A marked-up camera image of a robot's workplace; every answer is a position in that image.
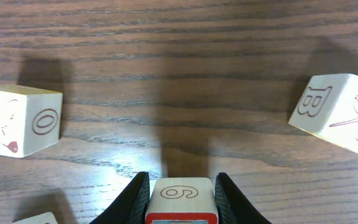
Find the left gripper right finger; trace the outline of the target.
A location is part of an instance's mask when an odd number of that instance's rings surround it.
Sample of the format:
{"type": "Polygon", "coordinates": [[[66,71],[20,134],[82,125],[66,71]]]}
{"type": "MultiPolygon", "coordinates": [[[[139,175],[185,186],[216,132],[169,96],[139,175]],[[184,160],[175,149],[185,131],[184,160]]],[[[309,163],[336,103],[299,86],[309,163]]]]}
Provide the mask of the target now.
{"type": "Polygon", "coordinates": [[[216,176],[214,198],[219,224],[271,224],[224,172],[216,176]]]}

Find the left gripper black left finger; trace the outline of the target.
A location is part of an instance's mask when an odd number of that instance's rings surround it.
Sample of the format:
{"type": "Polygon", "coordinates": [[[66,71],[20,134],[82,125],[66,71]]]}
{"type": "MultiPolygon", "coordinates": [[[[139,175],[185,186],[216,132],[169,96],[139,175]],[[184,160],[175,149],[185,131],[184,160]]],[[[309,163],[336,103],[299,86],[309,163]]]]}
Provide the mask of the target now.
{"type": "Polygon", "coordinates": [[[149,173],[139,172],[113,203],[89,224],[145,224],[149,202],[149,173]]]}

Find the red letter I block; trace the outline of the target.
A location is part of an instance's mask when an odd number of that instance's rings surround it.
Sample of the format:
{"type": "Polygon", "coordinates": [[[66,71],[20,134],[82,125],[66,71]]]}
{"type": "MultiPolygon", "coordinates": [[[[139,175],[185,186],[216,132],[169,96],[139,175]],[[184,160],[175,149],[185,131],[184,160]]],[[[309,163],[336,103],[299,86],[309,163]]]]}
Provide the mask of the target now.
{"type": "Polygon", "coordinates": [[[204,177],[157,180],[145,213],[145,223],[218,224],[211,181],[204,177]]]}

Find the red letter A block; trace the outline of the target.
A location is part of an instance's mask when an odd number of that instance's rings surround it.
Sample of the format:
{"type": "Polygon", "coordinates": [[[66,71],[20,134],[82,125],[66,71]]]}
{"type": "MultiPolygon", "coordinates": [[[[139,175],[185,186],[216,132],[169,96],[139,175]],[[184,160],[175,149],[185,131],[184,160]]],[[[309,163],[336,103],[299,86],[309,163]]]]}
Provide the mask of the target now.
{"type": "Polygon", "coordinates": [[[52,212],[46,212],[13,222],[12,224],[58,224],[58,222],[52,212]]]}

